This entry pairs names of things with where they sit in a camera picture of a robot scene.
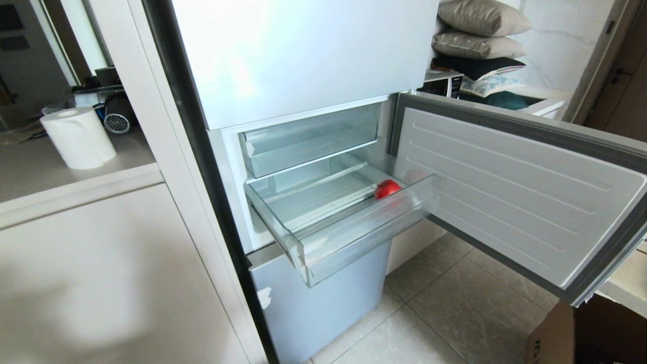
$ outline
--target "small fan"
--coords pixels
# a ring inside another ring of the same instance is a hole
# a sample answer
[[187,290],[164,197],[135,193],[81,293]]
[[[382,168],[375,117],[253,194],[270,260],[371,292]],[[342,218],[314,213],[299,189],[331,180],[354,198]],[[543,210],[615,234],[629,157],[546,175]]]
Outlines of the small fan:
[[105,101],[104,127],[114,134],[124,134],[137,123],[135,111],[125,92],[111,95]]

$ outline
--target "cardboard box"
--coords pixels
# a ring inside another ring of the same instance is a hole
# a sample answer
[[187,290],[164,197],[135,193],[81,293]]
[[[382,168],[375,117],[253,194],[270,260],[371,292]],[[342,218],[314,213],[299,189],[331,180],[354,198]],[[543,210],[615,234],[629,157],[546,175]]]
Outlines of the cardboard box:
[[530,335],[526,364],[571,363],[647,363],[647,320],[597,295],[577,309],[558,303]]

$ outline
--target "freezer shelf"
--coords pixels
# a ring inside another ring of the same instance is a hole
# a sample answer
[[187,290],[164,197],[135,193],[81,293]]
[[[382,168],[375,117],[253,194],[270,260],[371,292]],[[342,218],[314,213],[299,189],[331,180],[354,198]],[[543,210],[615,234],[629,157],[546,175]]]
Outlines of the freezer shelf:
[[239,134],[255,178],[360,146],[377,137],[381,103],[309,117]]
[[[312,287],[427,217],[433,178],[388,155],[348,152],[250,182],[245,192]],[[385,179],[402,189],[376,199]]]

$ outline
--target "gray pillow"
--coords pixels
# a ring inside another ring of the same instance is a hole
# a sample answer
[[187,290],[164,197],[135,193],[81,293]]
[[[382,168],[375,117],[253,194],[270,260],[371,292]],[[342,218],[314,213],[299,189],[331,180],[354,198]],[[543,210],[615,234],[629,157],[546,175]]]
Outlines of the gray pillow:
[[484,37],[523,33],[532,25],[523,13],[495,0],[454,0],[438,6],[438,16],[463,32]]
[[526,51],[519,42],[506,37],[485,38],[451,31],[433,37],[432,47],[446,56],[489,60],[492,58],[517,58]]

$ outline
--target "gray refrigerator panel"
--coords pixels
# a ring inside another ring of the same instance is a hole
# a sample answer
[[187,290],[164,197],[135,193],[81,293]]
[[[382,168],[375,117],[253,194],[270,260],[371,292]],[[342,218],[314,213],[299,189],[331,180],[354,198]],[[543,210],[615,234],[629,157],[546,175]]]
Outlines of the gray refrigerator panel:
[[281,363],[302,364],[377,305],[390,248],[388,241],[312,288],[278,244],[248,255]]
[[579,305],[644,234],[646,146],[413,93],[390,150],[437,175],[432,221]]

